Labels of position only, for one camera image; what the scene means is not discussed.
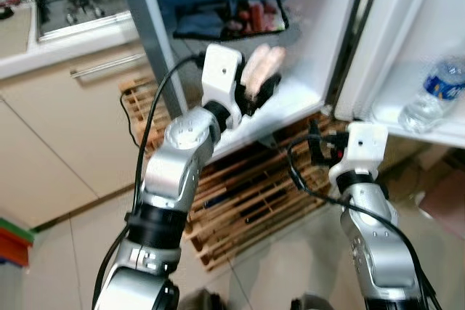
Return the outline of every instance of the kitchen cabinet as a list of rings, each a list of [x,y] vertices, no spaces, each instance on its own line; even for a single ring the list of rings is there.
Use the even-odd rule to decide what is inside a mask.
[[[1,100],[0,125],[2,216],[31,228],[97,199]]]
[[[0,83],[12,109],[102,197],[134,182],[137,147],[118,84],[152,76],[144,51],[126,44]]]

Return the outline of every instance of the black wire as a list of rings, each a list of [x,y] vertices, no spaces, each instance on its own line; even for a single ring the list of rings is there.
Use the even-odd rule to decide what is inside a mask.
[[[103,283],[103,277],[105,276],[105,270],[107,269],[108,263],[110,263],[111,256],[115,253],[115,249],[118,247],[122,239],[126,236],[126,233],[129,230],[129,226],[126,225],[123,230],[119,233],[115,241],[113,241],[113,244],[110,246],[108,249],[107,254],[105,254],[104,259],[102,260],[102,263],[100,264],[99,272],[97,273],[97,278],[95,280],[95,286],[94,286],[94,296],[92,297],[92,308],[95,308],[95,305],[97,304],[97,301],[100,296],[100,291],[102,289],[102,283]]]
[[[147,116],[147,124],[145,125],[144,135],[142,137],[142,141],[140,142],[139,155],[137,156],[136,178],[135,178],[135,185],[134,185],[134,199],[132,202],[132,209],[131,209],[131,212],[133,214],[136,212],[137,204],[139,203],[140,185],[141,185],[140,182],[141,182],[141,177],[142,177],[142,164],[144,160],[145,146],[147,145],[148,135],[150,133],[150,126],[152,124],[152,119],[153,119],[153,115],[155,114],[155,109],[156,109],[158,100],[161,97],[161,92],[163,91],[163,88],[165,87],[168,80],[171,78],[171,76],[177,69],[179,69],[182,65],[184,65],[185,63],[191,60],[197,60],[199,57],[200,57],[199,54],[193,54],[179,61],[167,74],[165,74],[162,81],[160,82],[157,92],[155,93],[155,97],[153,98],[152,105],[150,106],[150,112],[148,113],[148,116]],[[122,96],[124,95],[125,92],[126,90],[123,91],[120,97],[121,105],[122,105],[122,98],[123,98]],[[123,106],[123,109],[124,109],[124,112],[126,113],[126,116],[129,119],[126,108],[124,108],[124,106]],[[97,278],[95,280],[94,296],[92,297],[92,308],[93,309],[95,308],[95,305],[97,304],[98,298],[100,296],[100,292],[102,290],[103,277],[105,276],[105,270],[107,269],[107,265],[110,262],[111,256],[115,253],[116,248],[121,243],[121,241],[125,238],[126,233],[128,231],[129,231],[129,225],[126,225],[123,228],[123,230],[120,232],[120,234],[117,236],[113,244],[110,246],[107,254],[105,254],[105,257],[102,260],[102,263],[100,264],[100,268],[97,273]]]
[[[136,147],[140,147],[138,144],[137,144],[137,141],[136,141],[136,137],[134,136],[134,134],[132,133],[132,128],[131,128],[131,118],[129,117],[129,114],[128,114],[128,110],[126,109],[126,106],[124,105],[123,103],[123,97],[126,96],[126,94],[130,91],[132,91],[133,89],[137,89],[139,87],[143,87],[143,86],[146,86],[146,85],[150,85],[152,84],[153,81],[147,81],[145,83],[140,83],[139,85],[136,85],[134,87],[129,87],[128,89],[124,90],[121,92],[121,95],[119,97],[119,104],[121,105],[121,107],[123,108],[123,111],[124,111],[124,114],[126,115],[126,119],[128,121],[128,130],[129,130],[129,134],[131,135],[131,138],[132,138],[132,142],[136,145]]]
[[[417,277],[417,280],[418,280],[418,286],[420,288],[421,302],[423,303],[424,309],[428,310],[428,308],[429,308],[428,300],[427,300],[427,297],[425,296],[425,289],[426,289],[426,291],[428,292],[428,296],[432,299],[432,302],[433,302],[434,306],[436,307],[436,309],[437,310],[442,310],[441,306],[439,305],[439,302],[437,301],[437,299],[435,297],[434,290],[432,289],[431,284],[429,283],[428,279],[426,278],[426,275],[423,272],[423,269],[421,268],[421,264],[420,264],[420,261],[419,261],[419,258],[417,256],[417,254],[416,254],[415,248],[413,247],[410,240],[405,236],[405,234],[399,228],[397,228],[394,224],[392,224],[387,219],[385,219],[385,218],[383,218],[381,216],[378,216],[377,214],[375,214],[375,213],[373,213],[371,211],[368,211],[368,210],[366,210],[364,208],[361,208],[359,206],[356,206],[356,205],[352,205],[350,203],[346,203],[346,202],[344,202],[342,200],[337,200],[337,199],[333,199],[332,197],[327,197],[325,195],[318,194],[316,192],[313,192],[307,186],[307,183],[302,178],[302,175],[300,174],[299,170],[296,168],[296,166],[294,164],[294,157],[293,157],[292,149],[296,145],[298,145],[298,144],[300,144],[302,142],[306,142],[309,139],[317,139],[317,140],[320,140],[320,141],[323,140],[318,135],[309,134],[309,135],[299,137],[299,138],[293,140],[287,146],[287,156],[288,156],[287,158],[288,158],[288,163],[289,163],[289,166],[290,166],[290,169],[291,169],[290,175],[293,177],[293,180],[295,181],[295,184],[298,187],[298,189],[304,190],[309,195],[311,195],[313,197],[316,197],[316,198],[319,198],[319,199],[321,199],[323,201],[326,201],[327,203],[340,205],[340,206],[343,206],[345,208],[351,209],[353,211],[357,211],[359,213],[367,214],[370,217],[372,217],[372,218],[376,219],[377,221],[379,221],[380,223],[382,223],[387,229],[389,229],[392,232],[396,233],[400,237],[400,239],[405,243],[405,245],[407,246],[407,249],[408,249],[408,251],[409,251],[409,253],[411,255],[411,258],[412,258],[412,261],[413,261],[413,266],[414,266],[415,273],[416,273],[416,277]]]
[[[124,97],[124,92],[121,93],[121,96],[119,97],[119,104],[120,104],[121,107],[123,108],[124,114],[126,114],[126,119],[127,119],[127,121],[128,121],[128,131],[129,131],[129,134],[131,135],[132,142],[136,145],[136,147],[139,148],[139,145],[137,144],[137,141],[136,141],[136,137],[134,137],[134,134],[132,133],[132,129],[131,129],[131,119],[129,118],[128,111],[127,111],[126,107],[124,106],[123,97]]]
[[[157,102],[161,97],[161,92],[163,91],[163,88],[165,87],[166,83],[168,82],[168,80],[171,78],[171,76],[176,70],[178,70],[181,66],[183,66],[187,62],[195,61],[198,58],[199,58],[199,54],[192,54],[180,60],[167,74],[165,74],[165,76],[163,77],[157,89],[155,98],[153,99],[152,105],[150,106],[150,112],[148,113],[148,116],[147,116],[147,124],[145,125],[144,136],[142,137],[142,141],[140,142],[139,155],[137,156],[136,178],[134,180],[134,199],[132,201],[132,209],[131,209],[132,213],[135,213],[137,204],[139,202],[140,185],[141,185],[141,180],[142,180],[141,178],[142,177],[142,164],[144,162],[145,145],[147,145],[147,140],[148,140],[148,135],[150,133],[150,126],[152,123],[153,114],[155,113],[155,107],[157,106]]]

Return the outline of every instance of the refrigerator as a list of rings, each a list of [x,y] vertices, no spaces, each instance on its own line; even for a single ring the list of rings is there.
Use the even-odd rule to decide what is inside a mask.
[[[182,56],[180,46],[188,54],[210,44],[173,39],[176,6],[194,1],[203,0],[127,0],[157,79]],[[246,57],[262,42],[284,46],[287,55],[278,90],[253,118],[223,133],[213,160],[322,109],[383,124],[394,135],[465,147],[465,98],[431,132],[413,134],[397,122],[444,52],[465,56],[465,0],[282,2],[287,30],[222,43]],[[171,116],[188,109],[186,92],[199,81],[194,70],[174,76],[164,94]]]

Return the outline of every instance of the water bottle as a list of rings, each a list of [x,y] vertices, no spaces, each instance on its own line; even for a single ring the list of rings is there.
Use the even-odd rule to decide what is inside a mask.
[[[451,57],[439,61],[423,83],[413,102],[399,115],[404,129],[423,133],[436,126],[457,103],[465,89],[465,59]]]

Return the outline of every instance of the cabinet handle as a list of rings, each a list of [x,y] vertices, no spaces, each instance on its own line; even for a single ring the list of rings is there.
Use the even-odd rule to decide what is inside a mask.
[[[108,63],[104,63],[103,65],[97,65],[95,67],[85,69],[85,70],[80,70],[78,72],[76,71],[70,71],[70,76],[72,79],[77,79],[77,78],[86,78],[89,76],[93,76],[94,74],[98,73],[103,73],[105,74],[111,73],[112,70],[114,72],[122,71],[131,67],[136,67],[139,65],[137,61],[139,60],[146,60],[147,56],[146,54],[134,54],[129,57],[121,58],[119,60],[114,60]]]

